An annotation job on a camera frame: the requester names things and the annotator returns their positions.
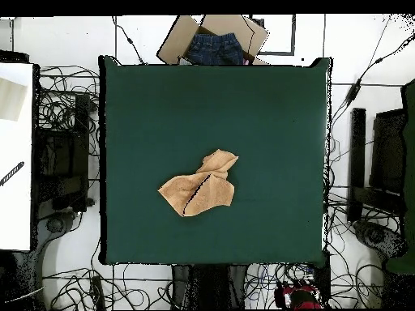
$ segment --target black frame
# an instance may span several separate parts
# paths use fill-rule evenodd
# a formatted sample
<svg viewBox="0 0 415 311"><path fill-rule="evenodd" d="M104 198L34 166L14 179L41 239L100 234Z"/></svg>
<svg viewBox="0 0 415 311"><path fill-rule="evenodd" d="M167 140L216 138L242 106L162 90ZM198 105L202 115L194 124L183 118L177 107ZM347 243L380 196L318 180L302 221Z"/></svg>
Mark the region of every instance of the black frame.
<svg viewBox="0 0 415 311"><path fill-rule="evenodd" d="M297 28L296 25L297 17L293 15L291 23L291 51L259 51L258 55L268 55L268 56L294 56L295 52L295 31Z"/></svg>

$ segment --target tan towel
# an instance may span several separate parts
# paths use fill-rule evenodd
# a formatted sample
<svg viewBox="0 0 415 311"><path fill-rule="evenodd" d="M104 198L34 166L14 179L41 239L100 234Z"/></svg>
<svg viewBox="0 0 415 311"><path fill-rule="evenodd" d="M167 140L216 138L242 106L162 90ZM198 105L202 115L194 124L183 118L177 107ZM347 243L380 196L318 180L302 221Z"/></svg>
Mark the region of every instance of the tan towel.
<svg viewBox="0 0 415 311"><path fill-rule="evenodd" d="M226 181L228 169L238 156L216 150L203 159L196 174L174 177L162 185L159 192L180 216L198 215L200 212L232 202L233 185Z"/></svg>

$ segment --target cardboard box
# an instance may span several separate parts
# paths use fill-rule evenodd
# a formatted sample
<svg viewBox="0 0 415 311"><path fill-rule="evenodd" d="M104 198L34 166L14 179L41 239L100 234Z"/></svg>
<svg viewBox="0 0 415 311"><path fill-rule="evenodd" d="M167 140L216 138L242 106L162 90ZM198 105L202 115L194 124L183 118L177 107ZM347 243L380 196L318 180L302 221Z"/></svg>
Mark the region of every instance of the cardboard box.
<svg viewBox="0 0 415 311"><path fill-rule="evenodd" d="M242 15L205 15L200 25L190 15L179 15L157 52L157 57L164 63L176 65L181 56L186 56L196 33L220 36L231 32L241 44L244 58L253 63L256 54L267 39L268 32Z"/></svg>

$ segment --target power cord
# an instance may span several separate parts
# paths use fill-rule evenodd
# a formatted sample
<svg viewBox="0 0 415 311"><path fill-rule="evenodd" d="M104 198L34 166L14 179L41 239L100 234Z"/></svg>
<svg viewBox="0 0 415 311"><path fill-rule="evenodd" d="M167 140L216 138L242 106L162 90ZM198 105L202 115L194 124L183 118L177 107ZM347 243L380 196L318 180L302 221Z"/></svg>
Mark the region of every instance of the power cord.
<svg viewBox="0 0 415 311"><path fill-rule="evenodd" d="M124 28L121 25L117 24L117 22L115 21L115 18L113 16L111 18L113 19L114 26L116 28L120 28L122 30L122 33L124 33L124 36L126 37L126 41L133 46L133 48L135 50L135 53L137 54L137 57L139 58L140 63L144 64L143 59L139 56L139 52L137 51L137 48L135 48L133 40L126 34L126 30L124 30Z"/></svg>

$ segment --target black cable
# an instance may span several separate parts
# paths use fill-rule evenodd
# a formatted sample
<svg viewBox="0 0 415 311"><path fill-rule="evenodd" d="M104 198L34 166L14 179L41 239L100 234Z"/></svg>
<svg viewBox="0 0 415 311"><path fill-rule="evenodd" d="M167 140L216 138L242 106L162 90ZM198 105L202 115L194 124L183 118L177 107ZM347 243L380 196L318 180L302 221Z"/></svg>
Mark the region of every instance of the black cable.
<svg viewBox="0 0 415 311"><path fill-rule="evenodd" d="M378 44L376 45L376 48L374 48L374 52L373 52L372 58L370 59L370 62L367 65L368 68L369 68L370 64L372 63L372 61L373 61L373 58L374 58L374 56L376 54L376 51L378 51L378 47L379 47L380 41L382 40L382 37L383 37L383 34L385 33L385 30L386 30L387 25L389 24L389 20L391 20L391 15L389 15L389 18L387 19L387 22L385 24L385 27L383 28L382 34L380 35L380 38L378 40Z"/></svg>
<svg viewBox="0 0 415 311"><path fill-rule="evenodd" d="M116 27L116 28L121 28L121 30L122 30L122 33L124 33L124 36L126 37L126 41L128 42L128 43L130 43L132 46L133 46L133 48L134 48L134 50L135 50L135 53L137 54L137 57L139 58L139 61L140 61L140 63L142 63L142 64L144 64L144 61L143 61L143 59L139 56L139 52L137 51L137 48L135 48L135 45L134 45L134 42L133 42L133 40L126 34L126 31L124 30L124 28L122 27L122 26L120 26L120 25L118 25L116 22L115 22L115 18L112 16L111 17L112 19L113 19L113 24L114 24L114 26Z"/></svg>

